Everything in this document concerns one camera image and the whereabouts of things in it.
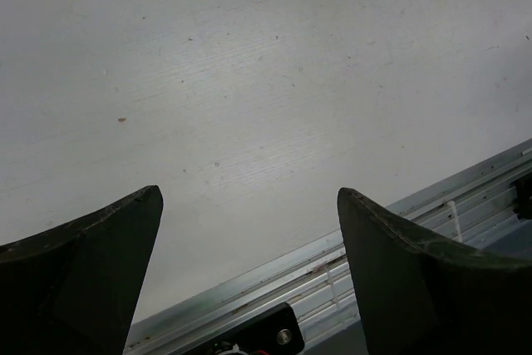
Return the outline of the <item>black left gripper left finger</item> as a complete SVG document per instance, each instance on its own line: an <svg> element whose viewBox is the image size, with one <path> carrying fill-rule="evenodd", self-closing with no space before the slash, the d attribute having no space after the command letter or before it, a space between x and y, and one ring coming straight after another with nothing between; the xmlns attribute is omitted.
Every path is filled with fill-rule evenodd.
<svg viewBox="0 0 532 355"><path fill-rule="evenodd" d="M162 216L148 185L1 247L3 354L121 354Z"/></svg>

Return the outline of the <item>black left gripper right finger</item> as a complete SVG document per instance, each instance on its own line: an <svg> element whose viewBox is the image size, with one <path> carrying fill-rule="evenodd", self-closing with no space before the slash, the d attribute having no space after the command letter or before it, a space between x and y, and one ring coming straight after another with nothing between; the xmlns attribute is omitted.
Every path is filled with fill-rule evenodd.
<svg viewBox="0 0 532 355"><path fill-rule="evenodd" d="M448 239L343 188L337 211L370 354L528 354L531 263Z"/></svg>

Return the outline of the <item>aluminium table frame rail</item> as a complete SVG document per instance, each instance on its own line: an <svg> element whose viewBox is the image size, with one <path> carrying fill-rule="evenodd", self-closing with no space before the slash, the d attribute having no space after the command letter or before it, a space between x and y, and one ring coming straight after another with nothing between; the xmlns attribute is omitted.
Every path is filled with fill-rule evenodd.
<svg viewBox="0 0 532 355"><path fill-rule="evenodd" d="M525 141L390 205L395 214L477 248L525 248L516 183L531 172ZM339 231L132 326L128 354L182 354L280 304L296 315L307 348L358 320Z"/></svg>

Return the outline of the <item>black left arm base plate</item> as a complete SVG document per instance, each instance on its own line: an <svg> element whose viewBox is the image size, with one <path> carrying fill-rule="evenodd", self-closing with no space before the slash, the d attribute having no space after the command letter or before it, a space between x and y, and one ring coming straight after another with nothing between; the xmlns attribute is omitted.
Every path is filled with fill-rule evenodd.
<svg viewBox="0 0 532 355"><path fill-rule="evenodd" d="M280 303L185 354L295 355L304 348L293 308L288 303Z"/></svg>

